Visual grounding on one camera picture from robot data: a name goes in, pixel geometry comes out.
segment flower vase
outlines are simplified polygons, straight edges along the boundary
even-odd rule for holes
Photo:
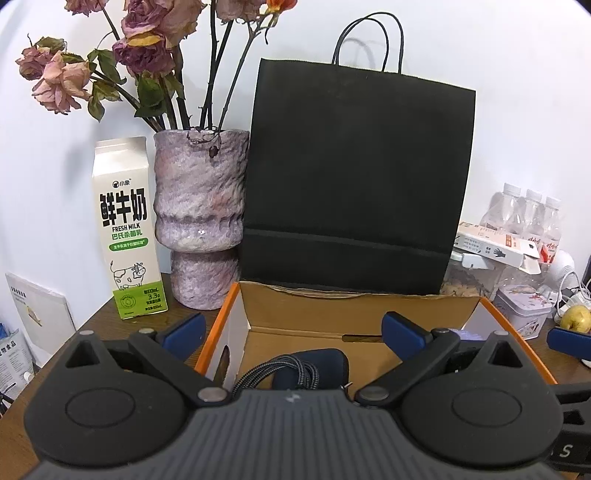
[[[249,132],[164,130],[154,141],[155,234],[173,250],[174,297],[217,309],[238,277]]]

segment bag handle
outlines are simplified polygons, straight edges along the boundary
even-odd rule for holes
[[[398,52],[398,73],[402,73],[402,56],[404,55],[404,32],[402,30],[402,24],[400,23],[400,20],[398,19],[398,17],[390,12],[374,12],[372,14],[365,16],[365,17],[358,18],[357,20],[354,20],[349,25],[347,25],[345,27],[345,29],[342,31],[342,33],[340,34],[339,39],[337,40],[335,52],[333,53],[333,58],[331,61],[332,65],[339,64],[340,48],[343,46],[343,42],[345,41],[346,37],[351,33],[351,31],[357,25],[359,25],[361,22],[363,22],[365,20],[371,20],[372,22],[376,22],[381,27],[382,31],[384,32],[384,37],[386,37],[386,55],[384,55],[384,63],[382,64],[382,72],[384,72],[386,70],[386,63],[388,62],[388,55],[390,53],[390,40],[388,38],[388,32],[387,32],[386,28],[384,27],[384,24],[382,22],[380,22],[379,20],[372,18],[374,15],[387,15],[389,17],[392,17],[394,20],[396,20],[396,23],[398,24],[398,28],[400,29],[400,50]]]

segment pear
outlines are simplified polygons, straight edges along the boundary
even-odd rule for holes
[[[589,333],[589,330],[591,330],[591,312],[584,305],[575,305],[563,315],[560,326],[575,332]]]

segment water bottle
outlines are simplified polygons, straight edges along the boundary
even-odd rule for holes
[[[542,249],[540,251],[540,262],[552,263],[562,230],[560,229],[560,200],[554,197],[546,197],[545,216],[544,216],[544,234],[542,236]]]
[[[523,232],[523,219],[518,207],[518,198],[521,195],[521,187],[505,183],[501,199],[485,213],[480,225],[493,230],[521,235]]]
[[[542,236],[544,235],[544,206],[542,194],[534,190],[527,190],[524,209],[524,230],[521,238],[533,242],[541,250]]]

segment green label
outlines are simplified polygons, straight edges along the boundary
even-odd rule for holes
[[[145,247],[146,245],[148,245],[147,238],[138,238],[136,240],[126,240],[125,242],[110,244],[109,250],[113,252],[118,252],[120,250],[129,250],[130,248]]]
[[[122,319],[168,310],[161,281],[115,290],[115,303]]]

